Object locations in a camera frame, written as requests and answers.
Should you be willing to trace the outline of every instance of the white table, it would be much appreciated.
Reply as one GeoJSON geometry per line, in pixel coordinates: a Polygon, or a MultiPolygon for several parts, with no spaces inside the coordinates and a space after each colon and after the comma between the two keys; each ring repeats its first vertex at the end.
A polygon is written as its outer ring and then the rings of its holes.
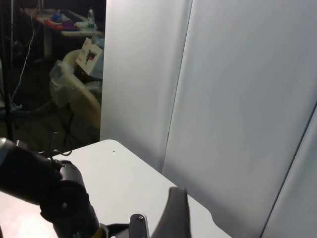
{"type": "MultiPolygon", "coordinates": [[[[99,222],[128,223],[134,213],[148,218],[150,235],[165,208],[172,182],[113,140],[74,150],[68,159],[81,171],[99,222]]],[[[189,197],[193,238],[228,238],[210,212],[189,197]]],[[[0,225],[4,238],[55,238],[38,206],[0,192],[0,225]]]]}
{"type": "MultiPolygon", "coordinates": [[[[44,23],[45,20],[51,18],[51,14],[39,13],[38,10],[33,12],[33,8],[20,9],[22,12],[26,13],[28,16],[32,16],[39,23],[44,25],[44,56],[50,57],[52,55],[52,28],[44,23]]],[[[88,21],[84,16],[81,16],[73,11],[68,10],[68,12],[82,21],[88,21]]],[[[95,31],[93,29],[80,29],[79,31],[61,31],[60,32],[65,37],[91,37],[94,34],[103,35],[101,31],[95,31]]]]}

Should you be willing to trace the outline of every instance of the black cylinder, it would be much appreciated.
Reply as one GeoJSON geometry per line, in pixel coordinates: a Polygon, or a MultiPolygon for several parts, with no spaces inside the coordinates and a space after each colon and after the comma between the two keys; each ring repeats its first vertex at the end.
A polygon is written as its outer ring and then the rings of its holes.
{"type": "Polygon", "coordinates": [[[59,238],[91,238],[99,228],[79,170],[61,161],[61,179],[40,203],[41,215],[52,222],[59,238]]]}
{"type": "Polygon", "coordinates": [[[59,178],[51,160],[0,139],[0,191],[38,205],[59,178]]]}

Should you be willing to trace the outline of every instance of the metal stand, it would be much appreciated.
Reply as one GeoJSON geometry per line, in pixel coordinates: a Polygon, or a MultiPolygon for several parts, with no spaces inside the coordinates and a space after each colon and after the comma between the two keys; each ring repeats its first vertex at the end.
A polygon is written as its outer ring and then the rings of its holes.
{"type": "Polygon", "coordinates": [[[4,41],[4,21],[3,21],[3,1],[0,1],[0,35],[1,35],[1,50],[0,50],[0,58],[2,59],[3,65],[3,87],[4,87],[4,104],[5,104],[5,122],[6,122],[6,132],[9,140],[13,141],[13,132],[12,132],[12,114],[11,114],[11,106],[10,106],[10,96],[9,96],[9,83],[8,83],[8,64],[6,63],[6,47],[4,41]]]}

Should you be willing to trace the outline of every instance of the plastic bag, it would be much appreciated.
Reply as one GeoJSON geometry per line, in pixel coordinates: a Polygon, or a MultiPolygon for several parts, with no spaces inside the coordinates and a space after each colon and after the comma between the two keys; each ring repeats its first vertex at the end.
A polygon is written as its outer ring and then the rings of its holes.
{"type": "Polygon", "coordinates": [[[50,91],[51,96],[60,108],[68,104],[69,100],[67,97],[65,87],[65,75],[67,73],[74,73],[74,69],[63,61],[56,61],[55,66],[50,71],[50,91]]]}

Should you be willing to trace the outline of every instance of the white panel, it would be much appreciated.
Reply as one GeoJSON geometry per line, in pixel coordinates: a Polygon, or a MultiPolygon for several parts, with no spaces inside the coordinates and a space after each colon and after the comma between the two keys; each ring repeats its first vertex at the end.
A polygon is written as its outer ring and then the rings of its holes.
{"type": "Polygon", "coordinates": [[[163,174],[258,238],[317,99],[317,1],[195,0],[163,174]]]}
{"type": "Polygon", "coordinates": [[[191,0],[108,0],[101,140],[162,170],[191,0]]]}
{"type": "Polygon", "coordinates": [[[264,238],[317,237],[317,111],[307,129],[264,238]]]}

